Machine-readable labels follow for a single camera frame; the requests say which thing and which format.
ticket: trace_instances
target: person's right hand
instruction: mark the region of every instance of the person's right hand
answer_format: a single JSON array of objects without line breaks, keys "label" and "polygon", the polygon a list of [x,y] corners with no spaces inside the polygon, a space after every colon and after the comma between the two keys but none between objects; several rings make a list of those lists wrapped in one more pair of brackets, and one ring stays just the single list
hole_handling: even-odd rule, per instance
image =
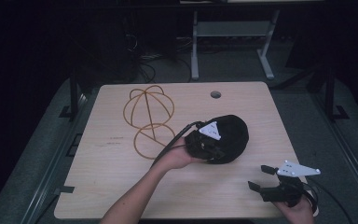
[{"label": "person's right hand", "polygon": [[273,203],[291,224],[313,224],[312,206],[306,196],[302,196],[296,206],[289,207],[286,203]]}]

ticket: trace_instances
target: person's left hand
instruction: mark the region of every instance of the person's left hand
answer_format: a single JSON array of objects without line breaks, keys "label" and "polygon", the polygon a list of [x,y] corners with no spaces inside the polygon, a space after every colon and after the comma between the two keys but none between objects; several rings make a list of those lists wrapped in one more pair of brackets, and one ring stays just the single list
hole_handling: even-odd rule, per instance
[{"label": "person's left hand", "polygon": [[167,170],[171,170],[186,167],[193,162],[203,161],[201,159],[191,157],[186,151],[185,143],[185,138],[179,138],[179,140],[173,144],[172,147],[174,148],[167,152],[167,154],[165,154],[157,164],[163,165]]}]

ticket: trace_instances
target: gray floor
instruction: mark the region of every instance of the gray floor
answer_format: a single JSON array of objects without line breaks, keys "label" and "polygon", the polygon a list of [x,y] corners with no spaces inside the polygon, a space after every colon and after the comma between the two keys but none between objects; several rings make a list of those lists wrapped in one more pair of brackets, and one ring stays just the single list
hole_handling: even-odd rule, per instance
[{"label": "gray floor", "polygon": [[[201,54],[198,82],[264,81],[273,86],[300,71],[284,67],[291,43],[273,42],[268,59],[276,77],[266,79],[256,56],[258,47],[260,43],[256,41],[215,54]],[[189,53],[179,56],[190,61]],[[157,71],[157,83],[187,82],[190,76],[187,65],[180,61],[157,60],[149,64]],[[332,125],[319,105],[323,93],[309,94],[305,89],[307,81],[307,78],[302,79],[284,91],[271,91],[271,94],[299,161],[322,170],[323,174],[314,179],[330,190],[348,211],[353,223],[358,223],[358,181],[334,132],[339,129],[358,160],[358,106],[350,91],[338,81],[335,102],[344,107],[350,119],[338,120]],[[133,83],[143,82],[142,77],[138,77]],[[82,99],[80,113],[69,122],[69,119],[59,118],[62,108],[70,104],[69,83],[62,83],[0,195],[0,223],[34,223],[42,215],[38,223],[98,223],[98,220],[58,220],[53,216],[54,192],[62,187],[73,159],[64,154],[76,134],[83,132],[97,93],[98,88]],[[332,198],[317,189],[320,213],[316,222],[348,223]],[[284,218],[253,222],[287,223]],[[233,220],[221,220],[221,223],[233,223]]]}]

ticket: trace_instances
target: light wood table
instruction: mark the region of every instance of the light wood table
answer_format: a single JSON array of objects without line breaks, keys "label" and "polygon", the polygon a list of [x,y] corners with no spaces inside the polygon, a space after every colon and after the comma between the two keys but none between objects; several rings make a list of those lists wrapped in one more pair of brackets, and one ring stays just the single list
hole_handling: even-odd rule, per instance
[{"label": "light wood table", "polygon": [[[57,218],[101,218],[150,168],[153,161],[141,157],[134,149],[133,140],[138,130],[123,117],[131,90],[144,90],[150,86],[101,87],[64,184],[75,187],[75,190],[61,194],[54,212]],[[281,216],[247,184],[252,181],[262,187],[276,187],[277,176],[262,173],[260,165],[279,167],[284,160],[298,162],[267,85],[263,82],[226,82],[159,86],[174,102],[173,116],[166,125],[175,133],[193,121],[233,114],[246,122],[250,139],[243,154],[231,163],[196,163],[169,171],[159,183],[143,218]],[[221,97],[214,99],[212,91],[219,91]],[[167,116],[164,109],[158,107],[152,97],[148,98],[152,120],[164,119]],[[145,113],[145,103],[138,106],[134,121],[147,124],[149,117]],[[164,127],[156,129],[156,136],[165,141],[173,138]],[[138,148],[151,149],[140,150],[152,156],[157,156],[163,149],[148,138],[138,137],[137,144]]]}]

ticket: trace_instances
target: forearm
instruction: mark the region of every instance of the forearm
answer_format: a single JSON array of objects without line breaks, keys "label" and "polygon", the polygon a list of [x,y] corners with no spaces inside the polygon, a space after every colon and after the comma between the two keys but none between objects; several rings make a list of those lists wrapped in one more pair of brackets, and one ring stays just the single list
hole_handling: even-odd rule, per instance
[{"label": "forearm", "polygon": [[150,169],[110,207],[101,223],[138,223],[159,181],[167,172],[166,168],[158,165]]}]

